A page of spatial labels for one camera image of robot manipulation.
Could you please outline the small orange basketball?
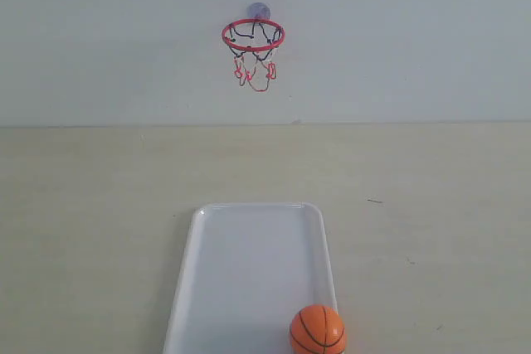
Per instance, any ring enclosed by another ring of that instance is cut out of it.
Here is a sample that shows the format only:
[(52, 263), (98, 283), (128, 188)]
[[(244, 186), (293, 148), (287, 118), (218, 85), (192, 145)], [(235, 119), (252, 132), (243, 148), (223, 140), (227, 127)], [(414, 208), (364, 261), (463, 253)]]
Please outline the small orange basketball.
[(295, 314), (289, 337), (293, 353), (298, 354), (341, 354), (348, 340), (339, 314), (320, 304), (309, 305)]

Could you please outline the red white blue hoop net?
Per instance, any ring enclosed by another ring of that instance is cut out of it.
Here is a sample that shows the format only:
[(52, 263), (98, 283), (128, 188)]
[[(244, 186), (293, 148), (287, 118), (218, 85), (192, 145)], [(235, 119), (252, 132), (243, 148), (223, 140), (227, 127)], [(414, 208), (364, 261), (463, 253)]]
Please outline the red white blue hoop net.
[(248, 85), (257, 93), (265, 93), (270, 88), (270, 83), (277, 78), (277, 68), (273, 58), (280, 46), (260, 52), (236, 51), (226, 46), (233, 57), (233, 74), (239, 86)]

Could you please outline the red mini basketball hoop rim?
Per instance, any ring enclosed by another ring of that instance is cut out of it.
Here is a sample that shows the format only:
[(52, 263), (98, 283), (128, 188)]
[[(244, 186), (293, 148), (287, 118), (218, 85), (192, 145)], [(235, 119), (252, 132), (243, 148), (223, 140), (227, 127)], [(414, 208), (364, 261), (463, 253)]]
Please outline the red mini basketball hoop rim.
[(222, 41), (236, 51), (269, 51), (285, 40), (285, 29), (267, 19), (244, 18), (229, 23), (222, 30)]

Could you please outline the white rectangular plastic tray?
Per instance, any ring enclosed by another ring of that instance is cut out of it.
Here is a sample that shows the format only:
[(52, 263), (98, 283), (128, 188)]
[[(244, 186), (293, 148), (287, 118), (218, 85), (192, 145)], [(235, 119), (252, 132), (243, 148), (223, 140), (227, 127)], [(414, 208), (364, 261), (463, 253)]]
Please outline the white rectangular plastic tray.
[(337, 306), (318, 207), (209, 204), (192, 217), (163, 350), (290, 353), (310, 304)]

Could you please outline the clear suction cup mount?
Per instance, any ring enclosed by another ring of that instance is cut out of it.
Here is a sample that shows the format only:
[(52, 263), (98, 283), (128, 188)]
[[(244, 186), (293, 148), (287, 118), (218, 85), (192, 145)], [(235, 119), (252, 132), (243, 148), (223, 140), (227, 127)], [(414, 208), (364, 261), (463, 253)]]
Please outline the clear suction cup mount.
[(270, 8), (263, 2), (254, 2), (247, 8), (250, 19), (270, 20)]

